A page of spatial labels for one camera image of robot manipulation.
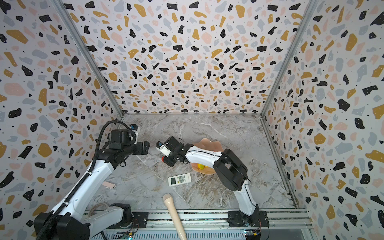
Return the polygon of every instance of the wire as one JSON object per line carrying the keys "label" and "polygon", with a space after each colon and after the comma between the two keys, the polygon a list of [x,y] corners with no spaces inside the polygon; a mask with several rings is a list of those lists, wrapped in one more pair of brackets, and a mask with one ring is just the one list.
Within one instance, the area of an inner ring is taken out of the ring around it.
{"label": "wire", "polygon": [[96,147],[95,147],[95,155],[93,157],[93,160],[92,160],[92,164],[89,168],[89,171],[81,178],[81,180],[76,184],[76,186],[73,188],[73,190],[70,192],[70,194],[68,195],[68,197],[64,200],[64,203],[62,203],[60,205],[60,207],[48,218],[48,220],[45,222],[45,224],[43,225],[43,227],[40,229],[39,233],[37,234],[37,237],[36,237],[36,240],[42,240],[43,237],[46,235],[46,232],[49,231],[51,228],[52,228],[52,225],[54,224],[55,222],[55,219],[56,217],[60,214],[60,212],[67,206],[66,203],[68,203],[71,198],[73,197],[73,195],[76,193],[76,191],[80,188],[80,186],[83,184],[83,182],[87,179],[88,176],[91,175],[95,165],[96,165],[96,161],[97,161],[97,158],[99,157],[99,148],[100,148],[100,143],[101,143],[101,139],[103,138],[103,133],[104,133],[104,130],[107,128],[108,125],[110,125],[111,123],[120,123],[122,124],[124,127],[127,128],[128,132],[132,135],[133,137],[133,140],[136,140],[136,134],[130,130],[130,128],[128,127],[127,124],[125,124],[124,122],[122,121],[119,121],[119,120],[111,120],[111,121],[108,121],[106,124],[104,124],[104,126],[102,127],[101,131],[100,131],[100,134],[99,134],[99,137],[96,141]]}
{"label": "wire", "polygon": [[181,139],[181,138],[179,138],[179,137],[175,137],[176,139],[180,139],[181,141],[183,141],[183,145],[184,145],[184,140],[183,139]]}

